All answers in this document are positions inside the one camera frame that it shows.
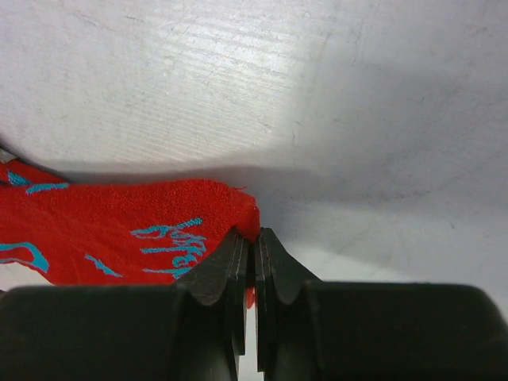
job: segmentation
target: red cloth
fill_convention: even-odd
[[[260,233],[255,199],[211,180],[74,185],[11,160],[0,181],[0,264],[54,284],[171,283],[232,227]]]

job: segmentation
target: scratched surface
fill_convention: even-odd
[[[508,313],[508,2],[0,14],[0,138],[19,155],[75,181],[246,186],[323,278],[472,283]],[[2,287],[40,281],[0,268]]]

